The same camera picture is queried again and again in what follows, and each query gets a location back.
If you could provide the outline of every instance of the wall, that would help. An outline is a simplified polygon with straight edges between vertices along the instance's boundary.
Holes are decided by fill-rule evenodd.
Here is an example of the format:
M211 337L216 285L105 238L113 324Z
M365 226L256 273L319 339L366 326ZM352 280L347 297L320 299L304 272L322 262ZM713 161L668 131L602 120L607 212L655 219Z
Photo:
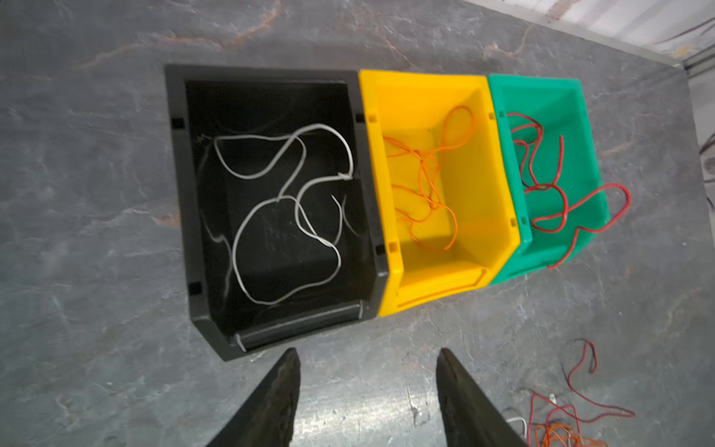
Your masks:
M698 144L703 145L715 132L715 70L690 79L690 97L693 100ZM700 159L703 164L705 194L710 199L710 224L715 240L715 147L703 153Z
M714 0L467 1L527 20L524 14L541 15L552 24L574 25L574 29L674 59L685 59L715 44Z

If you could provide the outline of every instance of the green plastic bin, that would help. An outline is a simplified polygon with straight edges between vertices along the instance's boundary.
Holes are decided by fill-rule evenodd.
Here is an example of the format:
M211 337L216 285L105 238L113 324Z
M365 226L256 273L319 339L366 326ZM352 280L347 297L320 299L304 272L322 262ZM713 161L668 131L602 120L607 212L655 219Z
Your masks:
M510 280L556 263L568 250L576 226L600 228L611 218L606 194L601 193L568 214L566 227L556 234L546 234L531 227L535 217L556 214L563 210L561 196L555 190L524 194L519 164L524 148L515 147L514 137L533 141L535 129L524 129L514 135L511 129L526 124L520 117L507 117L518 112L534 118L544 127L544 138L536 158L534 174L539 182L550 182L558 165L559 135L564 139L563 171L558 181L572 205L603 185L593 148L591 126L581 82L577 79L545 79L504 74L488 77L499 128L499 140L504 169L518 218L521 244L494 278L492 284ZM559 219L540 222L544 228L558 227ZM571 255L576 256L596 235L579 232L578 243Z

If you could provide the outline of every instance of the yellow plastic bin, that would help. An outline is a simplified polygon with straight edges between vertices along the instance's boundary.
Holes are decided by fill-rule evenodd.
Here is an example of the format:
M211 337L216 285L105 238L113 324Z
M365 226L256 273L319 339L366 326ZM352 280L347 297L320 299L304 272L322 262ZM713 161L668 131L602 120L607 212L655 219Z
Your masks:
M494 108L485 77L362 70L365 121L370 158L385 235L390 279L378 315L391 315L431 300L488 285L519 246L516 214L506 182ZM473 113L475 131L463 146L440 152L436 177L444 208L424 223L410 224L395 208L415 217L429 204L399 185L418 190L420 162L411 156L388 157L400 150L384 138L430 154L436 147L464 141L469 113L453 113L443 140L443 125L456 106Z

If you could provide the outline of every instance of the black plastic bin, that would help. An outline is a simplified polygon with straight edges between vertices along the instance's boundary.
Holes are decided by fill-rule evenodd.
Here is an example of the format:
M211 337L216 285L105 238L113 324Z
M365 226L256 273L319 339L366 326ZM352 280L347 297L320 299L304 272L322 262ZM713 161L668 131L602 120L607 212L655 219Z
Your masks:
M169 65L166 80L189 313L216 352L230 360L290 338L375 317L388 279L388 261L357 72ZM277 195L302 149L294 143L268 174L247 181L224 169L212 139L229 134L286 135L316 122L335 128L347 140L354 178L311 187L302 205L317 233L332 239L340 213L330 195L344 200L345 217L355 233L343 225L337 244L342 267L331 282L276 305L255 304L229 271L229 248L247 213ZM307 157L287 191L292 195L312 178L347 172L347 155L337 137L312 131L301 138ZM232 169L249 174L265 167L282 143L241 140L221 142L220 148ZM282 200L262 208L242 233L236 260L254 298L274 300L335 269L335 252L295 227L293 206L293 201Z

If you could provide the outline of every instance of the wire bundle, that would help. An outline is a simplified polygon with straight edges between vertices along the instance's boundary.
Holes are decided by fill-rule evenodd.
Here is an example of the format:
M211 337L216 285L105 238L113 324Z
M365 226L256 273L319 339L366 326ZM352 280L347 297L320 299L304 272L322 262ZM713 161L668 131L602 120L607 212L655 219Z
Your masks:
M290 186L290 184L293 182L293 180L295 180L296 176L298 176L298 173L300 172L300 170L301 170L302 167L303 167L303 164L305 163L305 158L306 158L306 154L307 154L307 148L306 148L306 146L305 146L305 143L300 139L300 135L301 135L301 134L304 134L304 133L306 133L306 132L311 132L311 131L315 131L315 130L324 130L324 131L330 132L330 133L334 134L334 135L340 140L340 142L342 143L342 145L345 147L345 151L347 152L347 160L348 160L348 166L349 166L349 167L348 167L348 170L347 170L347 173L338 172L336 175L329 175L329 176L314 178L314 179L312 179L312 180L307 181L307 182L300 188L300 190L298 191L298 193L297 193L294 197L291 196L291 195L287 195L287 194L285 194L285 192L286 192L286 190L288 189L288 187ZM278 150L278 152L276 153L276 155L271 159L271 161L270 161L270 163L268 164L268 166L266 166L263 170L260 170L259 172L256 172L256 173L254 173L254 174L240 174L239 172L236 172L236 171L232 170L232 169L228 166L228 164L225 162L225 160L224 160L224 158L223 158L223 156L222 156L222 154L221 154L221 150L219 149L219 142L220 142L220 141L240 140L240 139L261 139L261 140L265 140L265 141L282 141L282 140L285 140L285 143L283 143L283 145L282 145L281 148ZM341 234L342 234L342 222L343 222L343 220L344 220L345 223L347 224L347 218L345 217L345 211L344 211L345 198L343 199L342 205L341 205L341 204L337 201L337 199L335 198L335 196L331 195L331 198L332 198L332 200L335 202L335 204L337 205L337 208L339 209L339 213L340 213L340 219L339 219L340 223L339 223L339 227L338 227L338 230L337 230L337 236L335 236L335 239L332 240L332 241L331 241L331 240L328 240L328 239L325 239L324 237L319 236L319 235L316 233L315 228L313 228L313 226L311 225L310 221L308 220L308 217L307 217L307 215L305 214L305 210L303 209L303 206L300 204L300 201L301 201L301 199L303 198L303 195L306 193L306 191L307 191L310 187L312 187L312 186L314 186L314 185L317 185L317 184L319 184L319 183L326 183L326 182L336 182L336 181L352 180L352 173L353 173L352 152L350 151L350 146L347 144L347 141L345 141L345 138L344 138L337 130L333 129L333 128L330 127L330 126L327 126L326 124L320 124L320 123L310 124L310 125L301 127L301 128L299 128L298 130L296 130L295 132L293 132L293 133L290 134L290 135L283 135L283 136L279 136L279 137L266 137L266 136L264 136L264 135L243 134L243 135L224 135L224 136L215 137L215 138L213 139L213 145L214 145L214 149L215 149L215 151L216 151L216 155L219 157L219 161L221 162L221 164L223 165L223 167L224 167L231 175L233 175L234 177L237 177L237 178L239 178L239 179L241 179L241 180L254 180L254 179L257 179L257 178L260 178L260 177L263 177L264 175L266 175L268 172L270 172L270 170L273 169L273 167L276 165L276 163L278 162L278 160L279 160L279 159L283 156L283 154L288 150L288 148L290 147L290 145L291 145L294 141L296 141L296 140L297 140L297 141L300 143L300 145L302 146L302 154L301 154L301 157L300 157L300 161L298 162L298 164L297 164L295 170L294 170L293 173L290 175L290 177L288 177L288 180L283 184L283 186L281 186L280 191L278 192L278 195L277 195L276 197L272 197L272 198L270 198L270 199L263 200L262 202L260 202L260 203L258 203L257 205L255 205L255 206L248 212L248 214L246 215L246 217L244 218L244 220L241 222L241 225L239 225L238 231L236 231L236 235L235 235L235 237L234 237L233 245L232 245L232 248L231 248L231 253L230 253L230 268L231 268L231 267L233 268L233 273L235 274L236 279L237 279L237 281L238 281L238 284L239 284L239 286L241 287L241 290L243 290L243 293L246 295L246 297L247 297L249 300L251 300L252 302L254 302L254 303L256 303L256 304L261 304L261 305L274 305L274 304L281 303L283 300L288 299L289 297L291 297L291 296L294 295L295 293L300 292L301 290L308 289L308 288L313 288L313 287L317 287L317 286L319 286L319 285L324 285L324 284L329 283L329 282L337 275L338 271L340 271L340 266L342 265L342 259L341 259L341 257L340 257L340 252L338 251L336 244L337 244L337 241L340 240L340 236L341 236ZM271 204L274 204L274 203L278 203L278 202L280 202L281 200L286 200L286 199L292 200L292 201L295 203L295 206L293 207L293 215L294 215L293 217L294 217L294 219L295 219L295 224L297 225L298 229L299 229L303 234L307 235L308 237L310 237L310 238L312 238L312 239L315 239L315 240L317 240L318 242L320 242L321 244L323 244L324 246L333 249L333 251L335 251L335 256L336 256L336 258L337 258L337 265L336 265L336 267L335 267L335 270L333 270L333 272L330 274L330 276L328 276L328 277L325 278L324 280L317 281L317 282L314 282L314 283L308 283L308 284L300 285L300 286L296 287L295 289L289 291L288 293L284 294L282 297L276 298L276 299L274 299L274 300L270 300L270 301L269 301L269 300L257 300L256 298L253 298L253 297L251 296L251 294L248 292L248 290L246 289L246 286L245 286L244 283L243 283L243 279L242 279L241 274L240 274L239 269L238 269L238 264L237 264L237 262L235 262L236 252L237 252L237 247L238 247L238 242L239 242L239 240L240 240L240 238L241 238L241 234L243 233L243 230L246 228L246 225L248 225L248 222L253 218L253 216L254 216L261 208L263 208L263 207L265 207L265 206L267 206L267 205L271 205ZM305 224L307 225L307 228L305 228L305 227L303 226L303 224L302 224L302 222L301 222L301 219L300 219L301 217L302 217L302 220L305 221ZM210 232L209 232L209 236L210 236L215 242L222 242L222 239L221 239L221 238L222 238L223 236L221 236L221 237L214 237L213 235L210 234ZM228 290L228 284L226 284L225 295L227 294L227 290Z
M555 264L549 265L549 269L555 269L559 265L563 264L569 256L571 256L571 253L573 252L573 249L576 248L576 243L578 242L578 232L579 231L586 231L589 233L602 233L606 231L608 228L613 226L616 221L621 219L623 215L626 213L628 208L631 206L631 192L628 190L628 188L624 187L623 185L620 185L619 183L608 183L607 185L604 185L602 187L596 188L594 191L592 191L590 194L586 195L583 199L579 200L576 204L571 205L570 207L568 206L568 197L566 196L566 193L557 185L558 180L561 178L561 171L563 169L563 135L559 137L559 156L558 156L558 166L556 169L556 175L554 176L553 180L550 182L542 183L539 182L536 179L536 176L534 175L533 171L533 162L534 162L534 157L536 156L536 152L539 150L539 147L541 146L541 142L543 141L543 136L544 136L544 128L541 124L539 124L534 118L528 117L524 114L521 113L510 113L507 116L509 117L521 117L524 119L527 119L529 123L527 124L522 124L521 126L514 127L511 130L511 133L518 132L522 129L529 129L529 128L534 128L536 129L536 138L532 142L526 142L523 139L515 139L513 140L514 144L517 146L522 146L526 152L524 153L524 158L521 160L521 165L519 167L519 172L521 174L521 183L524 185L524 194L530 194L532 192L537 192L537 191L549 191L549 190L556 190L559 195L561 196L561 200L563 201L563 211L558 212L554 215L550 216L542 216L542 217L537 217L533 220L531 220L531 226L540 232L547 233L547 234L555 234L560 232L561 230L564 229L566 226L566 222L568 220L568 213L574 211L576 208L580 207L584 203L588 202L593 196L597 195L601 191L605 191L608 189L619 189L623 191L623 193L626 196L626 204L621 208L619 212L617 212L608 223L606 223L603 227L601 228L587 228L584 226L577 226L576 230L573 233L573 239L571 241L571 246L568 248L568 251L566 251L566 254L558 260ZM531 151L531 157L529 157L529 149L533 145L533 151ZM529 176L531 177L531 181L533 182L533 185L528 185L526 180L524 179L524 167L526 165L526 159L529 158ZM553 230L548 230L546 228L540 227L537 225L538 222L543 222L546 220L552 220L552 219L561 219L561 223L558 225L557 228L554 228Z
M623 407L619 406L614 406L614 405L604 405L602 403L597 403L592 401L591 399L585 397L583 394L579 393L573 385L571 385L571 376L583 365L583 363L586 361L586 356L588 354L588 349L591 349L591 352L593 354L592 360L591 360L591 367L588 369L588 372L590 374L594 374L596 372L596 369L598 367L598 359L596 358L596 346L591 342L590 340L583 340L583 355L581 356L581 361L579 361L576 366L574 366L571 371L568 373L566 376L566 383L568 384L568 388L573 391L576 395L584 399L586 402L589 402L590 404L597 406L599 408L605 408L606 412L603 412L599 414L598 416L590 419L582 419L578 417L578 414L576 412L576 407L573 404L569 405L564 405L564 406L559 406L549 400L547 397L542 396L541 394L534 393L531 396L531 412L529 415L529 423L528 423L528 429L527 429L527 436L526 436L526 443L530 446L531 445L531 428L534 427L533 433L534 433L534 438L536 440L537 447L547 447L551 445L552 441L560 441L563 443L564 447L568 446L574 446L574 447L586 447L586 446L605 446L607 447L608 444L602 442L602 441L595 441L592 439L588 438L583 438L581 436L581 423L593 423L596 421L599 421L603 418L606 417L618 417L618 418L635 418L636 414ZM534 417L534 401L536 399L541 399L544 402L547 402L549 405L553 406L554 409L549 412L549 414L546 416L546 421L544 424L533 424L533 417ZM570 426L566 426L563 424L557 424L557 423L550 423L549 421L551 420L551 417L556 414L557 412L563 412L567 416L573 418L576 421L576 429L574 430ZM541 439L541 443L539 443L538 440L538 431L543 430L544 434Z
M469 113L470 117L470 126L469 126L469 132L467 133L467 136L465 139L458 143L458 144L446 144L446 139L447 139L447 128L450 122L450 119L454 115L455 112L458 110L465 110L466 112ZM397 147L398 149L402 150L403 153L399 154L392 154L388 155L388 158L397 158L397 157L404 157L405 155L412 155L415 158L417 158L420 161L420 166L417 171L417 184L420 188L419 192L416 192L414 190L411 190L410 188L401 186L401 185L392 185L393 189L396 190L403 190L406 192L409 192L412 195L415 195L417 197L420 197L424 199L429 208L430 211L429 213L421 218L415 218L410 216L406 211L401 210L400 208L395 208L395 211L400 213L402 215L401 218L398 219L398 222L408 222L410 225L409 228L409 233L412 239L422 248L425 248L426 250L430 251L442 251L442 250L449 250L452 245L454 245L454 242L457 240L457 231L458 231L458 225L457 225L457 216L455 215L454 211L452 211L451 208L449 208L447 205L444 205L442 203L442 197L435 186L435 183L437 182L437 177L442 169L442 166L440 164L440 158L441 155L444 151L452 150L452 149L457 149L459 147L464 146L469 142L469 140L472 138L472 135L474 135L474 130L475 130L475 121L474 121L474 114L472 111L466 107L466 106L456 106L452 108L449 113L447 113L447 117L445 118L445 121L442 126L442 142L439 147L430 150L428 152L424 151L418 151L411 149L409 146L407 146L404 142L401 142L398 139L391 138L391 137L383 137L385 142L391 144L394 147ZM425 191L425 186L423 185L423 177L425 180L427 180L427 183L429 184L429 192ZM416 236L415 233L413 232L413 228L415 224L418 223L424 223L427 222L433 215L436 210L439 210L440 208L443 208L452 215L452 219L454 221L454 234L452 236L452 239L450 242L442 248L435 249L428 247L427 245L424 245L422 241L420 241Z

